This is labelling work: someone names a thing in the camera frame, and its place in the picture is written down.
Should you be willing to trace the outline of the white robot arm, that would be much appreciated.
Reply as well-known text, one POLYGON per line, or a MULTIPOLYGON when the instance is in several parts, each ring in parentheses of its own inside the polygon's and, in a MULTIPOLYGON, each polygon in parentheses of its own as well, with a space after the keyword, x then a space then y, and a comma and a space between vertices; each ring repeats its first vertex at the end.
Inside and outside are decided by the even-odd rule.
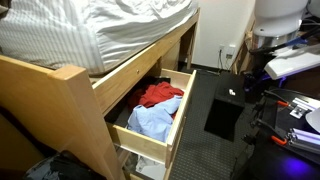
POLYGON ((320 0, 255 0, 251 54, 269 54, 319 33, 314 27, 301 36, 297 32, 305 13, 320 16, 320 0))

